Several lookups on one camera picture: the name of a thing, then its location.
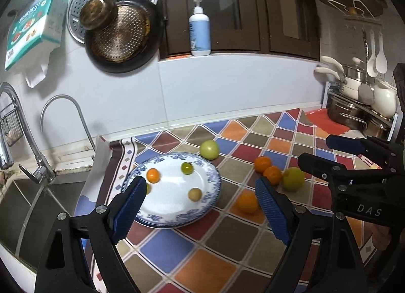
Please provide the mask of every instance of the frying pan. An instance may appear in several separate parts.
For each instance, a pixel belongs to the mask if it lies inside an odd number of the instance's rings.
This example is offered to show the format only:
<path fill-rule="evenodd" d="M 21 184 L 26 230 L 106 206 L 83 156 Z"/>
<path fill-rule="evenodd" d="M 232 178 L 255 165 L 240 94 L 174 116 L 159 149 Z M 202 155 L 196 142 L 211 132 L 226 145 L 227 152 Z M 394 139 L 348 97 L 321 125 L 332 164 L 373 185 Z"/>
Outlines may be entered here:
<path fill-rule="evenodd" d="M 146 64 L 157 52 L 164 22 L 157 6 L 149 0 L 115 0 L 117 17 L 101 31 L 88 30 L 86 52 L 102 71 L 122 74 Z"/>
<path fill-rule="evenodd" d="M 114 0 L 90 0 L 80 11 L 80 23 L 86 30 L 102 30 L 117 16 Z"/>

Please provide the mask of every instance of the chrome faucet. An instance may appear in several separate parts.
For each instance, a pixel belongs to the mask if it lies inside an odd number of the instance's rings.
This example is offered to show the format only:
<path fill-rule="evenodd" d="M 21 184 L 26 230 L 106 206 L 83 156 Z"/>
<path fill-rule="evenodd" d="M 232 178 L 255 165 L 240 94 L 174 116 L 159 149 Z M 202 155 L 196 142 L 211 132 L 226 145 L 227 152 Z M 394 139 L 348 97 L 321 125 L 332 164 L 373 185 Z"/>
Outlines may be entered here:
<path fill-rule="evenodd" d="M 83 128 L 84 128 L 84 131 L 86 132 L 87 138 L 89 139 L 90 144 L 92 145 L 92 148 L 93 148 L 94 152 L 96 152 L 96 146 L 95 146 L 95 144 L 94 144 L 94 142 L 93 142 L 93 138 L 92 138 L 92 136 L 91 136 L 91 134 L 90 134 L 90 132 L 89 132 L 89 129 L 88 129 L 87 124 L 86 124 L 86 121 L 84 120 L 83 113 L 82 113 L 82 109 L 80 109 L 80 106 L 79 106 L 78 102 L 77 102 L 74 98 L 72 98 L 70 95 L 66 95 L 66 94 L 55 95 L 55 96 L 53 96 L 52 98 L 50 98 L 50 99 L 45 103 L 45 105 L 44 105 L 44 107 L 42 108 L 42 111 L 41 111 L 41 119 L 40 119 L 41 132 L 42 132 L 43 129 L 44 129 L 44 115 L 45 115 L 45 110 L 49 107 L 49 105 L 50 105 L 53 101 L 55 101 L 55 100 L 57 100 L 57 99 L 67 99 L 67 100 L 71 101 L 71 102 L 74 104 L 74 106 L 75 106 L 76 109 L 77 109 L 77 112 L 78 112 L 78 115 L 79 115 L 79 117 L 80 117 L 80 120 L 82 121 L 82 125 L 83 125 Z"/>
<path fill-rule="evenodd" d="M 44 178 L 46 178 L 48 182 L 51 181 L 55 177 L 55 172 L 52 170 L 45 156 L 39 150 L 34 137 L 32 136 L 27 119 L 21 107 L 21 102 L 17 96 L 17 93 L 15 92 L 15 89 L 9 83 L 3 82 L 0 84 L 0 96 L 3 94 L 3 92 L 10 97 L 14 105 L 14 109 L 17 113 L 23 133 L 31 147 L 32 152 L 34 153 L 36 163 L 38 164 L 38 168 L 33 174 L 31 174 L 21 164 L 19 164 L 20 169 L 35 183 L 41 183 Z M 0 125 L 0 169 L 2 170 L 11 167 L 14 164 L 13 157 L 5 139 L 5 133 L 6 132 L 3 131 L 3 126 Z"/>

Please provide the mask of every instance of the metal screw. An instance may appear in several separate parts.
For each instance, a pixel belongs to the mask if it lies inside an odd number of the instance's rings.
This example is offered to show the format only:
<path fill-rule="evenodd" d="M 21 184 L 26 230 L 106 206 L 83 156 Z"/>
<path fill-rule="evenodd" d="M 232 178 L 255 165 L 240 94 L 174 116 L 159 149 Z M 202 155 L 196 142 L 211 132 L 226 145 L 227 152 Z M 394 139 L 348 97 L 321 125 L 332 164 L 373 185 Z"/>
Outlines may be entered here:
<path fill-rule="evenodd" d="M 57 215 L 57 219 L 59 220 L 59 221 L 62 221 L 62 220 L 64 220 L 64 219 L 66 219 L 66 213 L 65 212 L 62 212 L 62 213 L 59 213 L 58 215 Z"/>
<path fill-rule="evenodd" d="M 98 214 L 102 214 L 102 213 L 104 213 L 106 210 L 107 210 L 107 206 L 106 206 L 106 205 L 100 205 L 100 206 L 97 206 L 97 208 L 96 208 L 96 212 L 97 212 Z"/>
<path fill-rule="evenodd" d="M 344 220 L 345 215 L 342 212 L 336 212 L 335 216 L 339 219 L 339 220 Z"/>
<path fill-rule="evenodd" d="M 307 208 L 305 206 L 297 205 L 295 207 L 295 212 L 297 212 L 299 214 L 304 214 L 306 211 L 307 211 Z"/>

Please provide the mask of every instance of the kitchen sink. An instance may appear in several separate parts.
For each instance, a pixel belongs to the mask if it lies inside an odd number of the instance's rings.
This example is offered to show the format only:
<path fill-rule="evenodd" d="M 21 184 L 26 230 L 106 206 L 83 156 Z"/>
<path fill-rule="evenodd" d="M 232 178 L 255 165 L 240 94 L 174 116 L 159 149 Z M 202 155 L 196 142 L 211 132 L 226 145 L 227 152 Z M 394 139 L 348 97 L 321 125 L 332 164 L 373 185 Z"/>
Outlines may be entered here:
<path fill-rule="evenodd" d="M 49 231 L 60 212 L 73 216 L 90 172 L 57 175 L 41 185 L 14 180 L 0 202 L 0 241 L 36 270 Z"/>

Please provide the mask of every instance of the orange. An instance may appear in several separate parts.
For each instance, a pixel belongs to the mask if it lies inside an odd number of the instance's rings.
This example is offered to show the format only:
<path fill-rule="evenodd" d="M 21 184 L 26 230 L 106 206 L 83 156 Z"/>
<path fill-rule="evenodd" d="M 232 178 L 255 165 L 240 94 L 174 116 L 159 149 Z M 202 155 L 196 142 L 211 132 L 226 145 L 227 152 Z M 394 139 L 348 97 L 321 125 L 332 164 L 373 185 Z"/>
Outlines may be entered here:
<path fill-rule="evenodd" d="M 247 189 L 242 191 L 236 200 L 236 204 L 242 212 L 248 214 L 253 214 L 259 208 L 259 202 L 257 201 L 254 191 Z"/>
<path fill-rule="evenodd" d="M 159 171 L 156 168 L 151 168 L 146 172 L 146 178 L 150 183 L 157 183 L 160 180 Z"/>
<path fill-rule="evenodd" d="M 283 178 L 283 174 L 277 166 L 270 166 L 266 168 L 263 175 L 270 181 L 272 186 L 276 186 Z"/>
<path fill-rule="evenodd" d="M 270 166 L 271 159 L 269 157 L 261 156 L 254 160 L 254 170 L 258 173 L 263 173 Z"/>

